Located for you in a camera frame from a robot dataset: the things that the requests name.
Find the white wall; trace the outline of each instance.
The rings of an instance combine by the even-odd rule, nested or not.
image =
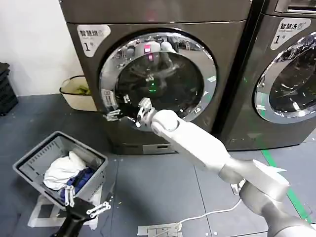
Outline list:
[[[82,75],[58,0],[0,0],[0,62],[19,96],[59,93]]]

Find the laundry basket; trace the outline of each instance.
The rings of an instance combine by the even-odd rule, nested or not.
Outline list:
[[[65,209],[61,194],[46,187],[43,181],[50,165],[56,159],[66,156],[69,151],[75,152],[94,171],[76,193],[76,197],[89,201],[106,180],[104,169],[108,165],[108,158],[62,132],[57,131],[47,137],[17,161],[13,169],[53,204]]]
[[[59,91],[71,108],[75,110],[97,111],[91,95],[80,95],[76,93],[76,90],[80,86],[89,88],[84,76],[75,76],[65,80]]]

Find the chrome door ring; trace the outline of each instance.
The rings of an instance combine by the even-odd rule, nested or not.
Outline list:
[[[164,38],[166,37],[176,38],[178,41],[185,41],[188,45],[186,45],[185,50],[175,52],[172,49],[168,49],[168,47],[162,46],[161,42],[164,41]],[[151,50],[138,50],[135,55],[129,55],[128,49],[141,43],[151,44]],[[193,56],[188,55],[188,51],[194,51]],[[132,38],[128,43],[121,45],[110,54],[102,67],[99,82],[101,97],[107,112],[119,109],[115,100],[115,89],[121,71],[137,58],[154,52],[177,53],[188,58],[201,72],[204,82],[201,100],[196,107],[189,111],[189,113],[183,118],[185,121],[192,121],[199,116],[210,103],[216,88],[217,71],[215,62],[205,47],[180,33],[155,32],[140,35]]]

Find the white bucket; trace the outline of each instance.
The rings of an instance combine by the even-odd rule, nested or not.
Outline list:
[[[91,95],[78,95],[75,91],[80,87],[89,88],[84,76],[76,76],[65,80],[59,89],[67,103],[75,110],[97,111]]]

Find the clothing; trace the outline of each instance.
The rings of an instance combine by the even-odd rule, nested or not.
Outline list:
[[[93,176],[94,170],[91,168],[84,169],[79,172],[79,174],[68,180],[67,186],[73,185],[75,188],[75,194],[79,192],[79,190],[88,182],[88,180]],[[60,197],[62,201],[65,201],[65,190],[62,189]]]
[[[85,162],[74,152],[69,152],[67,157],[58,158],[50,165],[43,182],[50,189],[60,190],[85,168]]]

